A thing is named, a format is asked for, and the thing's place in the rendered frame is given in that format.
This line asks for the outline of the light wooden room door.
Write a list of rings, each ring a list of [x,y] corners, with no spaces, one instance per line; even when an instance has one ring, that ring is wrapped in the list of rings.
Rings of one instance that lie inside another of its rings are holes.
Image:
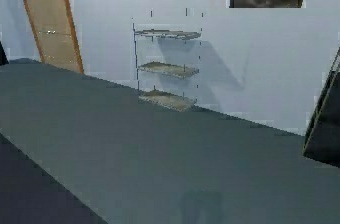
[[[69,0],[23,0],[40,60],[84,73]],[[47,34],[48,30],[56,34]]]

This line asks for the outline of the dark framed wall picture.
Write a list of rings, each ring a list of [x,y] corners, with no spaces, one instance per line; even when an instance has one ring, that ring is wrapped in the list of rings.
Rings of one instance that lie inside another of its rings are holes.
[[[303,0],[230,0],[229,8],[301,8]]]

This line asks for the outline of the grey metal shelf rack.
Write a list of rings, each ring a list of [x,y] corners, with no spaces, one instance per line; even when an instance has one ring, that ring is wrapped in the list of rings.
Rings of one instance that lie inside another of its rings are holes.
[[[206,13],[187,7],[169,14],[151,8],[131,18],[139,99],[183,112],[197,102]]]

